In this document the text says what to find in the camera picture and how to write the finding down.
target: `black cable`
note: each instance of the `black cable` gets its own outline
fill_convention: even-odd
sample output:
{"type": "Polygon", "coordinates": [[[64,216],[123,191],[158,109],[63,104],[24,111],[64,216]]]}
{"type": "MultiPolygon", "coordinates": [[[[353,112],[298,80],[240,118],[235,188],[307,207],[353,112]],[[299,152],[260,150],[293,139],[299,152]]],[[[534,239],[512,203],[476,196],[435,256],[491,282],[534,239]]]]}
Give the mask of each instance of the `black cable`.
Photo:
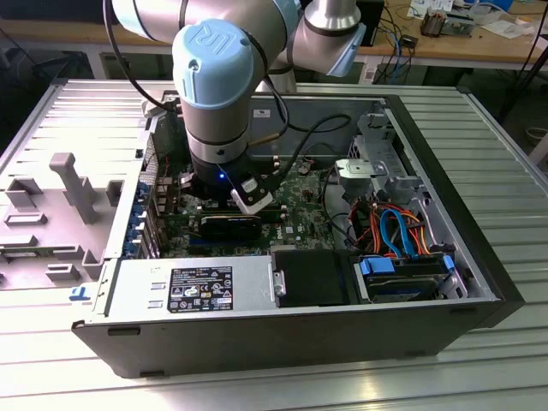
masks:
{"type": "Polygon", "coordinates": [[[295,163],[295,160],[297,159],[297,157],[299,157],[299,153],[301,152],[302,150],[302,147],[307,143],[308,139],[310,138],[310,136],[312,134],[314,134],[314,131],[316,130],[316,128],[318,128],[319,126],[321,126],[322,124],[324,124],[325,122],[328,122],[330,120],[334,120],[336,118],[345,118],[347,119],[349,122],[352,121],[352,117],[350,117],[348,114],[333,114],[331,116],[327,116],[327,117],[324,117],[320,120],[318,120],[316,122],[316,124],[314,124],[313,126],[311,126],[308,130],[307,130],[307,133],[305,134],[305,136],[302,138],[301,140],[301,143],[299,143],[299,145],[297,146],[295,152],[293,153],[293,156],[291,157],[291,159],[289,160],[288,164],[285,166],[285,169],[283,169],[283,171],[277,176],[277,178],[279,179],[280,183],[281,181],[283,181],[283,179],[287,176],[287,174],[289,173],[289,171],[291,170],[291,167],[293,167],[293,164],[295,163]]]}
{"type": "Polygon", "coordinates": [[[331,153],[335,154],[335,156],[337,156],[337,157],[341,155],[340,153],[336,152],[335,149],[332,146],[330,146],[327,143],[324,143],[324,142],[320,141],[319,143],[314,143],[314,144],[311,144],[310,146],[308,146],[307,149],[305,150],[305,152],[303,152],[302,157],[306,158],[308,152],[311,149],[313,149],[314,147],[318,147],[318,146],[322,146],[322,147],[327,148],[331,153]]]}
{"type": "Polygon", "coordinates": [[[0,33],[2,33],[2,35],[3,35],[6,39],[8,39],[11,43],[13,43],[13,45],[14,45],[15,47],[17,47],[17,49],[19,49],[19,50],[28,58],[28,60],[29,60],[32,64],[34,64],[34,66],[38,67],[38,68],[40,69],[40,71],[41,71],[42,73],[44,73],[44,75],[47,77],[47,79],[48,79],[49,81],[52,81],[52,80],[53,80],[53,79],[51,78],[51,76],[50,76],[49,74],[47,74],[47,73],[44,71],[44,69],[43,69],[38,63],[36,63],[36,61],[27,53],[27,51],[26,51],[25,49],[23,49],[23,48],[19,45],[19,43],[17,43],[17,42],[16,42],[9,34],[7,34],[7,33],[4,31],[4,29],[1,28],[1,27],[0,27],[0,33]]]}
{"type": "MultiPolygon", "coordinates": [[[[381,21],[384,21],[386,23],[390,23],[392,25],[392,30],[390,30],[387,26],[385,26],[384,24],[381,23],[381,27],[386,29],[386,30],[390,30],[394,33],[394,36],[396,36],[396,41],[399,41],[398,39],[400,39],[402,37],[402,29],[394,22],[394,17],[392,16],[392,13],[390,12],[390,10],[388,10],[388,8],[386,6],[384,6],[384,9],[386,10],[390,20],[386,20],[386,19],[380,19],[381,21]]],[[[378,84],[378,82],[380,81],[380,79],[384,76],[385,79],[388,79],[388,75],[387,75],[387,70],[388,70],[388,67],[390,66],[390,63],[392,62],[392,58],[394,58],[396,56],[396,52],[397,52],[397,47],[396,47],[396,44],[393,45],[394,47],[394,50],[392,51],[392,55],[390,56],[390,59],[388,60],[388,62],[386,63],[386,65],[384,66],[384,69],[379,73],[377,79],[373,82],[373,84],[378,84]]]]}
{"type": "Polygon", "coordinates": [[[537,46],[537,42],[539,41],[539,37],[540,37],[540,32],[542,32],[542,27],[545,24],[546,12],[548,12],[548,3],[546,4],[545,11],[542,14],[542,19],[540,20],[539,31],[537,32],[537,36],[535,37],[535,39],[533,41],[533,46],[531,46],[531,50],[529,51],[529,55],[527,56],[527,60],[523,63],[523,67],[521,67],[520,73],[517,75],[517,79],[515,80],[515,85],[514,85],[515,88],[517,87],[517,83],[521,79],[521,74],[523,74],[523,72],[525,71],[525,67],[529,64],[529,60],[531,59],[531,56],[533,55],[533,51],[534,51],[535,47],[537,46]]]}
{"type": "MultiPolygon", "coordinates": [[[[280,118],[282,119],[282,121],[284,123],[284,126],[287,123],[288,127],[291,128],[294,131],[299,131],[301,133],[308,132],[309,128],[303,128],[303,127],[295,126],[294,124],[291,124],[291,122],[289,121],[289,110],[288,110],[288,107],[285,103],[285,100],[283,100],[280,93],[276,90],[276,88],[272,84],[272,80],[270,79],[270,77],[265,78],[265,84],[268,86],[268,88],[271,89],[272,94],[274,94],[274,97],[275,97],[274,98],[274,103],[276,103],[277,113],[280,116],[280,118]]],[[[349,117],[344,122],[342,122],[341,124],[336,125],[335,127],[326,128],[325,130],[317,130],[317,131],[314,131],[314,133],[315,134],[331,133],[333,131],[340,130],[341,128],[345,128],[346,126],[348,126],[350,124],[351,121],[352,121],[352,118],[349,117]]]]}
{"type": "Polygon", "coordinates": [[[336,218],[336,217],[339,217],[341,215],[347,215],[346,212],[339,212],[338,214],[335,214],[333,217],[330,217],[329,213],[327,212],[327,206],[325,205],[325,193],[327,192],[327,185],[329,184],[329,177],[331,176],[331,173],[333,172],[333,170],[335,169],[335,165],[332,165],[331,168],[329,169],[328,173],[327,173],[327,176],[325,177],[325,182],[324,182],[324,187],[322,189],[322,195],[321,195],[321,202],[322,202],[322,208],[324,210],[324,213],[325,215],[327,216],[327,223],[333,227],[334,229],[336,229],[339,233],[341,233],[342,235],[344,235],[344,237],[348,240],[348,242],[356,249],[360,250],[357,246],[356,246],[356,241],[354,240],[354,238],[352,238],[350,236],[350,234],[347,234],[346,231],[344,231],[344,229],[342,229],[341,227],[339,227],[338,225],[336,225],[334,222],[333,222],[333,219],[336,218]]]}
{"type": "Polygon", "coordinates": [[[278,107],[278,112],[280,113],[280,117],[282,118],[282,121],[283,121],[283,127],[280,131],[278,131],[278,135],[284,135],[286,131],[288,131],[288,128],[289,128],[289,110],[288,110],[288,105],[285,104],[285,100],[283,100],[282,96],[280,95],[280,93],[276,90],[276,88],[274,87],[274,83],[272,83],[272,79],[270,78],[269,75],[267,75],[263,81],[265,82],[265,84],[268,86],[268,88],[271,89],[271,92],[272,94],[274,95],[274,99],[276,100],[276,105],[278,107]]]}
{"type": "Polygon", "coordinates": [[[503,104],[501,106],[500,111],[498,112],[497,120],[500,124],[504,122],[506,119],[506,116],[512,111],[514,108],[515,103],[517,102],[518,98],[521,96],[521,94],[527,89],[531,81],[533,80],[534,76],[537,75],[542,65],[545,63],[545,59],[548,57],[546,53],[548,53],[548,49],[544,49],[542,54],[540,55],[539,59],[534,63],[534,65],[531,67],[531,70],[529,73],[525,76],[525,79],[523,81],[521,80],[521,75],[525,71],[526,66],[529,63],[529,60],[531,59],[531,55],[533,54],[533,51],[536,47],[537,41],[539,40],[540,32],[542,32],[542,27],[545,24],[545,18],[546,14],[548,13],[548,3],[546,4],[545,11],[542,14],[542,19],[540,20],[540,26],[539,31],[537,32],[537,36],[534,39],[533,45],[531,47],[531,50],[529,51],[529,55],[527,56],[527,60],[523,63],[523,67],[521,67],[520,73],[517,75],[517,78],[515,79],[514,86],[512,87],[512,90],[509,92],[507,98],[503,101],[503,104]]]}
{"type": "Polygon", "coordinates": [[[110,45],[112,46],[112,50],[114,51],[116,60],[118,61],[118,64],[120,65],[120,69],[122,69],[123,74],[126,76],[126,79],[128,79],[128,81],[132,84],[133,87],[135,87],[135,89],[140,93],[140,95],[146,98],[148,101],[150,101],[151,103],[153,103],[160,109],[175,113],[176,112],[175,109],[172,109],[166,104],[160,103],[154,97],[152,97],[148,92],[146,92],[143,89],[143,87],[139,85],[137,80],[135,80],[133,75],[129,72],[129,67],[123,61],[122,53],[120,52],[120,49],[118,48],[118,44],[116,42],[116,39],[114,37],[114,32],[112,30],[112,0],[103,0],[103,17],[104,17],[104,27],[106,28],[106,33],[109,38],[110,45]]]}

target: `wire bundle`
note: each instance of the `wire bundle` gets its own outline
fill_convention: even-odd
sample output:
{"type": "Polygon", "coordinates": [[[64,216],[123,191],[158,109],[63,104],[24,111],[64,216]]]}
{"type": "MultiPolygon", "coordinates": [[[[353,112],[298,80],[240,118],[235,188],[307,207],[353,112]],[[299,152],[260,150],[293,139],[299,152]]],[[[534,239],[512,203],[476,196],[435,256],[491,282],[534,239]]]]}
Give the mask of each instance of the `wire bundle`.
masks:
{"type": "Polygon", "coordinates": [[[384,9],[386,10],[390,20],[386,19],[380,19],[381,23],[378,28],[379,31],[386,33],[394,40],[394,44],[392,47],[394,48],[392,55],[390,56],[390,59],[386,63],[386,66],[384,69],[379,73],[377,79],[373,82],[373,84],[378,84],[378,82],[384,77],[384,80],[388,80],[390,77],[390,84],[393,84],[394,81],[401,77],[402,75],[405,75],[405,80],[407,80],[409,71],[411,70],[411,64],[412,64],[412,58],[414,55],[414,49],[407,47],[409,58],[405,61],[405,63],[400,64],[400,58],[402,57],[402,46],[400,45],[400,38],[402,37],[402,29],[394,22],[394,18],[392,16],[392,13],[390,12],[389,8],[384,6],[384,9]],[[391,29],[387,27],[384,23],[390,24],[392,27],[391,29]],[[392,69],[391,72],[389,72],[389,66],[392,62],[392,59],[396,57],[396,65],[392,69]]]}

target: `light blue joint cap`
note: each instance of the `light blue joint cap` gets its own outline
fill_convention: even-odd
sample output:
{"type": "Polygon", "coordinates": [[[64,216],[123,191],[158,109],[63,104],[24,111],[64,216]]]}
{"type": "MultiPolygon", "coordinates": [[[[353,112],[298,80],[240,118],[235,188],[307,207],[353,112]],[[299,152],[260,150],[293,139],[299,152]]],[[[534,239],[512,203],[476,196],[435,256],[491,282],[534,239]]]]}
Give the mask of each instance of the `light blue joint cap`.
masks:
{"type": "Polygon", "coordinates": [[[363,36],[366,35],[366,25],[360,23],[358,29],[354,34],[354,38],[348,43],[348,47],[344,53],[339,57],[333,68],[330,70],[327,75],[332,75],[334,77],[344,77],[350,69],[352,68],[352,63],[358,54],[358,49],[361,46],[361,40],[363,36]]]}
{"type": "Polygon", "coordinates": [[[280,10],[285,28],[287,30],[288,39],[297,29],[299,23],[299,10],[301,9],[300,0],[272,0],[280,10]]]}
{"type": "Polygon", "coordinates": [[[112,0],[112,8],[124,28],[132,33],[139,34],[145,39],[150,39],[140,24],[133,0],[112,0]]]}
{"type": "Polygon", "coordinates": [[[228,21],[185,26],[173,41],[173,61],[179,95],[198,109],[217,110],[234,103],[253,77],[251,43],[228,21]]]}

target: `aluminum workbench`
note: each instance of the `aluminum workbench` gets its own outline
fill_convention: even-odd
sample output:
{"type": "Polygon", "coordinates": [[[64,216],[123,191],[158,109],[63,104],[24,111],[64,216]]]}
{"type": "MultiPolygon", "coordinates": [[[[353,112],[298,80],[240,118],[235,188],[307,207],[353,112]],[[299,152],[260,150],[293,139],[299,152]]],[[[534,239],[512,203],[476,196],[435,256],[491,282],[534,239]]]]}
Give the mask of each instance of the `aluminum workbench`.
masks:
{"type": "MultiPolygon", "coordinates": [[[[173,89],[169,82],[144,85],[173,89]]],[[[545,409],[548,180],[477,99],[455,88],[300,85],[299,91],[356,93],[356,87],[363,94],[382,87],[402,99],[526,306],[437,357],[123,379],[70,331],[91,302],[71,303],[70,289],[3,291],[0,409],[545,409]]],[[[100,160],[82,165],[93,184],[123,179],[121,158],[134,152],[145,126],[140,95],[125,81],[51,86],[3,154],[0,187],[67,146],[103,150],[100,160]]]]}

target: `side panel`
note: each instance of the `side panel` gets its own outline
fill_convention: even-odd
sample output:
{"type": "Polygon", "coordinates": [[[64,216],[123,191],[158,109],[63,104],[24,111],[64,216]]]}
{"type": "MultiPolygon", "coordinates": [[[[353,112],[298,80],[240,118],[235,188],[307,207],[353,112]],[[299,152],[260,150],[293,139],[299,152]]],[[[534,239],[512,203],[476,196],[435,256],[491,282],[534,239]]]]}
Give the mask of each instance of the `side panel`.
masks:
{"type": "Polygon", "coordinates": [[[75,324],[73,332],[117,375],[138,378],[435,355],[499,305],[117,327],[75,324]]]}
{"type": "Polygon", "coordinates": [[[413,118],[405,109],[403,102],[397,96],[387,98],[397,125],[408,139],[410,148],[420,163],[420,167],[430,179],[436,195],[449,213],[459,235],[466,244],[481,274],[489,284],[495,296],[504,301],[497,315],[479,325],[494,327],[525,304],[523,297],[505,270],[495,251],[485,238],[474,217],[464,204],[455,186],[447,176],[432,149],[426,142],[413,118]]]}

